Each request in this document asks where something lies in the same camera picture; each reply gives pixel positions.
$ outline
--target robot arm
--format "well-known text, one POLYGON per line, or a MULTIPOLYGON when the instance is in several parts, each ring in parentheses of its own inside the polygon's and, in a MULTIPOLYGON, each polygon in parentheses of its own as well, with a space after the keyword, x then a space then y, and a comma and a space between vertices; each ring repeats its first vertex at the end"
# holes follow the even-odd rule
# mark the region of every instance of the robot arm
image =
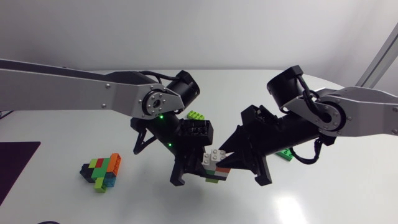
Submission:
MULTIPOLYGON (((182 76, 168 77, 177 91, 182 76)), ((180 94, 139 72, 100 75, 8 60, 0 60, 0 96, 1 110, 113 110, 140 119, 187 106, 180 94)))
POLYGON ((337 136, 398 134, 396 96, 360 87, 312 91, 302 74, 299 66, 291 67, 267 84, 287 115, 277 118, 263 106, 252 105, 244 110, 243 125, 220 147, 233 153, 217 166, 251 170, 257 175, 255 180, 266 185, 272 183, 266 161, 269 154, 290 148, 300 162, 313 164, 322 144, 333 144, 337 136), (313 159, 301 158, 294 152, 294 146, 315 138, 313 159))

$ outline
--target red lego brick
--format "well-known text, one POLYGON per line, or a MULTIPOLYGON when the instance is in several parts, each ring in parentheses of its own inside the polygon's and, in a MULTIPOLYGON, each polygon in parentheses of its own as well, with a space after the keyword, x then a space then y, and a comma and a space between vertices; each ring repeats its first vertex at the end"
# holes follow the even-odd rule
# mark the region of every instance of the red lego brick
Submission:
POLYGON ((95 164, 95 168, 101 168, 103 162, 104 162, 104 158, 98 159, 97 163, 95 164))
POLYGON ((216 167, 216 171, 218 172, 225 172, 229 173, 231 171, 231 168, 221 168, 221 167, 216 167))

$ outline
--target white tabletop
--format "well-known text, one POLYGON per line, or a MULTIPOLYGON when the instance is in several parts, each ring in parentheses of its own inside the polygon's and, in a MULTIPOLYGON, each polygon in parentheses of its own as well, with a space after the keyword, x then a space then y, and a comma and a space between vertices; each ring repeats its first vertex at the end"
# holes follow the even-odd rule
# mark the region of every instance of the white tabletop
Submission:
MULTIPOLYGON (((177 71, 161 71, 175 75, 177 71)), ((266 83, 276 70, 188 70, 200 96, 195 110, 211 120, 220 147, 241 124, 240 112, 264 105, 281 116, 266 83)), ((305 76, 311 89, 339 89, 305 76)), ((273 184, 260 187, 248 170, 218 184, 185 174, 174 187, 171 153, 159 142, 139 155, 130 117, 113 111, 16 111, 0 121, 0 141, 41 141, 0 206, 0 223, 398 223, 398 138, 338 138, 311 166, 268 157, 273 184), (116 184, 96 193, 79 170, 92 158, 120 153, 116 184)), ((313 156, 313 142, 295 148, 313 156)))

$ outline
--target cable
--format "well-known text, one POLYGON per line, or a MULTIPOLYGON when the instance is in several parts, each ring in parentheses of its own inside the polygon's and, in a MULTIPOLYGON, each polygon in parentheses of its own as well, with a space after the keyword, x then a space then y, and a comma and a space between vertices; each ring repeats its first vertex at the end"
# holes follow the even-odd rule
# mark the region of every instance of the cable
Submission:
POLYGON ((140 73, 143 74, 143 75, 155 76, 158 80, 160 80, 160 78, 163 78, 165 80, 170 80, 170 81, 180 80, 179 77, 170 77, 170 76, 167 76, 167 75, 162 75, 162 74, 159 74, 159 73, 156 73, 156 72, 151 72, 151 71, 141 71, 140 73))
POLYGON ((323 141, 321 139, 317 139, 314 142, 314 150, 315 150, 315 156, 313 157, 313 159, 306 159, 306 158, 302 158, 300 156, 298 156, 296 154, 296 152, 293 150, 293 148, 289 148, 290 152, 292 153, 292 155, 301 163, 304 163, 306 165, 311 165, 317 162, 317 160, 319 159, 319 154, 321 153, 321 148, 322 148, 322 144, 323 141))
POLYGON ((12 112, 14 112, 14 111, 8 111, 4 116, 1 116, 1 115, 2 115, 2 111, 0 111, 0 119, 5 118, 6 116, 8 116, 9 114, 11 114, 12 112))

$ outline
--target lego brick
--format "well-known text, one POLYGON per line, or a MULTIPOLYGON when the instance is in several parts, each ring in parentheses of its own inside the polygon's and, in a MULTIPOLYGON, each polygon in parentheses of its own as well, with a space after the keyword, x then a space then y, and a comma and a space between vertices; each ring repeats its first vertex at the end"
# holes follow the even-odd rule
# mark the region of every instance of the lego brick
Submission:
POLYGON ((121 162, 121 157, 118 153, 112 153, 108 168, 106 169, 107 172, 114 172, 115 175, 118 175, 119 165, 121 162))
POLYGON ((114 178, 114 177, 116 177, 116 175, 114 174, 114 172, 113 171, 111 171, 111 172, 106 172, 105 173, 105 178, 107 179, 110 179, 110 178, 114 178))
POLYGON ((229 173, 231 171, 231 168, 216 167, 216 171, 229 173))
POLYGON ((218 180, 206 178, 206 182, 217 184, 218 180))
POLYGON ((293 159, 293 155, 289 149, 284 149, 276 153, 278 156, 286 159, 287 161, 291 161, 293 159))
POLYGON ((105 187, 114 187, 114 183, 116 181, 116 177, 106 178, 104 179, 105 187))
POLYGON ((188 119, 196 119, 196 120, 204 120, 205 119, 205 117, 202 114, 197 113, 195 111, 189 112, 189 114, 187 115, 187 118, 188 119))
POLYGON ((104 177, 98 177, 95 180, 94 189, 99 193, 105 193, 106 187, 104 185, 104 177))
POLYGON ((95 168, 95 165, 97 164, 97 160, 98 159, 92 159, 90 161, 90 164, 89 164, 88 168, 95 168))
POLYGON ((214 171, 214 170, 206 170, 206 173, 207 173, 208 175, 214 175, 215 172, 216 172, 216 171, 214 171))
POLYGON ((219 177, 227 177, 228 173, 216 171, 214 173, 214 175, 219 176, 219 177))
POLYGON ((88 168, 89 164, 83 164, 80 170, 80 174, 86 179, 89 183, 94 183, 94 180, 91 178, 93 175, 94 168, 88 168))
POLYGON ((102 166, 102 163, 104 162, 104 159, 97 159, 97 163, 95 164, 95 168, 100 168, 102 166))

